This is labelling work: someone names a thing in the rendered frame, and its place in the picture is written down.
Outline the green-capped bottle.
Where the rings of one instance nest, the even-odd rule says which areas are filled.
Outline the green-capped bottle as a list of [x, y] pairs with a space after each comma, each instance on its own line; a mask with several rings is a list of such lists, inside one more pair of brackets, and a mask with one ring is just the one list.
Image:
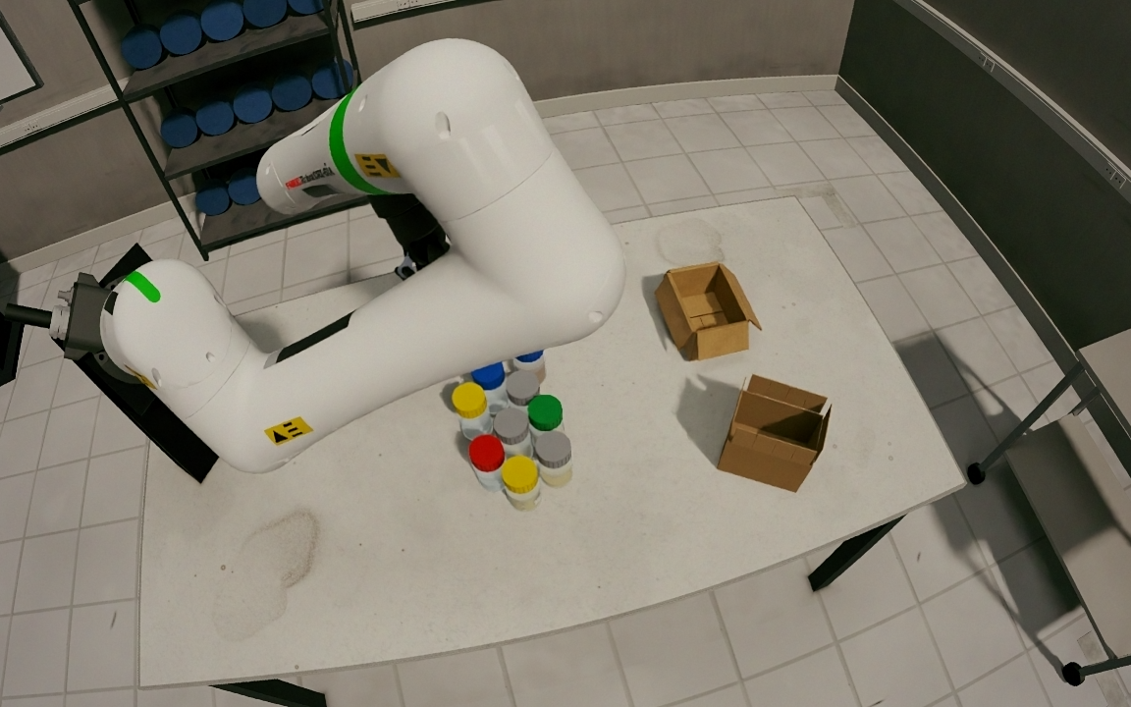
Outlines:
[[530, 399], [528, 406], [528, 417], [530, 426], [530, 443], [535, 447], [539, 434], [546, 431], [556, 430], [566, 433], [563, 425], [563, 408], [560, 400], [551, 395], [539, 395]]

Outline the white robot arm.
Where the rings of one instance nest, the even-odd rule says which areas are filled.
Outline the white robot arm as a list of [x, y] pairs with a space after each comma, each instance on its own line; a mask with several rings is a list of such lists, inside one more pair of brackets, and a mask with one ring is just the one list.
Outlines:
[[282, 214], [336, 195], [365, 195], [381, 219], [421, 202], [452, 245], [270, 354], [201, 270], [172, 258], [106, 288], [80, 271], [58, 292], [68, 307], [8, 302], [6, 321], [49, 328], [64, 357], [90, 353], [114, 379], [144, 382], [221, 460], [261, 474], [437, 382], [582, 340], [622, 299], [614, 227], [513, 66], [475, 41], [439, 38], [392, 60], [266, 150], [256, 184]]

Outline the white bottle with dark blue cap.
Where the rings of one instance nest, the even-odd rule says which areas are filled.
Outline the white bottle with dark blue cap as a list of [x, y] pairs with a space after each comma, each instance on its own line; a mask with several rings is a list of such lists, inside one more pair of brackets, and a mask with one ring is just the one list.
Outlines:
[[539, 383], [546, 381], [546, 353], [544, 353], [544, 351], [537, 351], [537, 353], [523, 354], [523, 356], [513, 357], [513, 371], [519, 370], [528, 370], [533, 372], [533, 374], [537, 376]]

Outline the bottle with red cap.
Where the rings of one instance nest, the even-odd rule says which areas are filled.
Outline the bottle with red cap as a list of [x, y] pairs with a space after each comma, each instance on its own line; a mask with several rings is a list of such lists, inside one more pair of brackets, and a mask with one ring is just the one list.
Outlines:
[[504, 447], [497, 437], [476, 437], [468, 446], [468, 456], [481, 488], [487, 489], [489, 492], [506, 489], [502, 466], [507, 457]]

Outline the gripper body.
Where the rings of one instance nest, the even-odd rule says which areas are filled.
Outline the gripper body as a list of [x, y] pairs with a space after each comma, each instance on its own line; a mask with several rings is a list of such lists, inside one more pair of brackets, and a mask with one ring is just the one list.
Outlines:
[[437, 223], [434, 215], [428, 212], [425, 205], [420, 202], [411, 207], [408, 212], [386, 221], [389, 223], [397, 243], [403, 245], [404, 258], [405, 252], [408, 251], [413, 262], [421, 265], [421, 267], [428, 267], [425, 245], [434, 245], [434, 259], [444, 255], [443, 248], [435, 245], [434, 241], [435, 236], [446, 238], [444, 229]]

